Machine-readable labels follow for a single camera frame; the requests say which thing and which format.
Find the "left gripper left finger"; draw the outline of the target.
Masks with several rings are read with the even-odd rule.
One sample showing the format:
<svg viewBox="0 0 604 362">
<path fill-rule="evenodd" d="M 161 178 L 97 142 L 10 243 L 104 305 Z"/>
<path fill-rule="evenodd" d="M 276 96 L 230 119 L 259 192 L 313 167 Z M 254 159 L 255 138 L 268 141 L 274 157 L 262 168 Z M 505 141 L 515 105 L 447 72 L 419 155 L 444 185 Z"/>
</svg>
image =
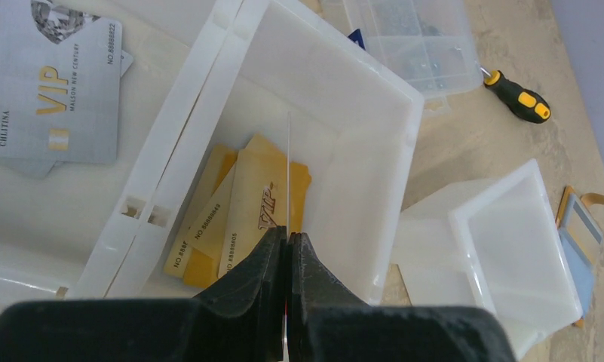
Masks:
<svg viewBox="0 0 604 362">
<path fill-rule="evenodd" d="M 0 361 L 280 361 L 287 230 L 191 298 L 31 301 L 0 314 Z"/>
</svg>

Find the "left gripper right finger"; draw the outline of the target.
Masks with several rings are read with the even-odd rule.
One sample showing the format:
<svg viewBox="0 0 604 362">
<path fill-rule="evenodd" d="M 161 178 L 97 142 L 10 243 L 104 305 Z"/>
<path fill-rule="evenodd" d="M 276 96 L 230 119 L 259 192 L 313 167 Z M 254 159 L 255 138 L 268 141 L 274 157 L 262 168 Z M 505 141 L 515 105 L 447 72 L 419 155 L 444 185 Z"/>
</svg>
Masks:
<svg viewBox="0 0 604 362">
<path fill-rule="evenodd" d="M 468 306 L 372 306 L 317 257 L 306 233 L 287 244 L 291 361 L 514 361 L 488 311 Z"/>
</svg>

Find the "tan card holder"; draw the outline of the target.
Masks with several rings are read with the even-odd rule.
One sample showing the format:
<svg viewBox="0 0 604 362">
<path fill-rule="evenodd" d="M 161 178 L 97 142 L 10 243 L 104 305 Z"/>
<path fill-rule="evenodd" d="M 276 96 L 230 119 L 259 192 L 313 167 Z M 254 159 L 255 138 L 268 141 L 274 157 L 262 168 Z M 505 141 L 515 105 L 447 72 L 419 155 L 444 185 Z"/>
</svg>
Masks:
<svg viewBox="0 0 604 362">
<path fill-rule="evenodd" d="M 582 316 L 573 323 L 578 328 L 584 328 L 592 306 L 596 263 L 604 241 L 604 232 L 590 210 L 595 205 L 604 206 L 604 195 L 595 192 L 579 195 L 572 186 L 566 186 L 556 213 L 561 245 L 583 309 Z"/>
</svg>

